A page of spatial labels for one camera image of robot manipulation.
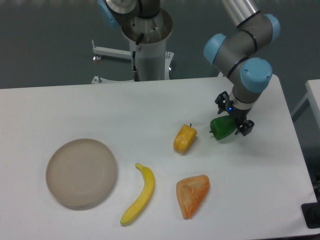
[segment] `yellow banana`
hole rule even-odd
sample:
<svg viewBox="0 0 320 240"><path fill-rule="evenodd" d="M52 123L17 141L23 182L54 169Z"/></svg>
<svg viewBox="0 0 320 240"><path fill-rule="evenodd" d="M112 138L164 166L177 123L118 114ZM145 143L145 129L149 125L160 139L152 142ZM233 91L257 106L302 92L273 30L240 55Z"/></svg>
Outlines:
<svg viewBox="0 0 320 240"><path fill-rule="evenodd" d="M120 223L122 225L129 225L136 219L136 217L148 204L155 189L155 176L151 169L146 166L142 166L140 163L136 163L135 166L142 173L144 179L144 187L139 197L122 215L120 220Z"/></svg>

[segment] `white table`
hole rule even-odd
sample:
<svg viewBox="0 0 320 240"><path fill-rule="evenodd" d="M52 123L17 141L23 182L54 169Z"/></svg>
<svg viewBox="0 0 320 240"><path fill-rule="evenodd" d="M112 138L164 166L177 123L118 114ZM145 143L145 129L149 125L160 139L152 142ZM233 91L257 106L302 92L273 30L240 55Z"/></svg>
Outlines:
<svg viewBox="0 0 320 240"><path fill-rule="evenodd" d="M232 89L224 77L0 90L1 240L249 240L320 233L301 204L316 201L279 79L273 76L243 137L216 141L209 123L215 98ZM197 139L173 150L182 124ZM49 192L45 174L63 144L92 138L113 151L115 186L95 208L70 210ZM135 163L150 167L156 187L130 226L120 218L143 188ZM206 174L210 191L192 220L182 218L176 183Z"/></svg>
<svg viewBox="0 0 320 240"><path fill-rule="evenodd" d="M310 105L320 128L320 79L308 80L305 87L307 93L291 112L292 120L295 121Z"/></svg>

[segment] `beige plate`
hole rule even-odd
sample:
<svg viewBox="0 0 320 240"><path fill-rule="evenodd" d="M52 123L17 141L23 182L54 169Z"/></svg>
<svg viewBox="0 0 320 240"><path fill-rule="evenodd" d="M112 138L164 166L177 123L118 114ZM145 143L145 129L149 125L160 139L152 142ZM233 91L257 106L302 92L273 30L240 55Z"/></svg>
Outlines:
<svg viewBox="0 0 320 240"><path fill-rule="evenodd" d="M65 206L87 209L100 203L117 174L113 153L93 139L78 139L60 147L46 168L51 193Z"/></svg>

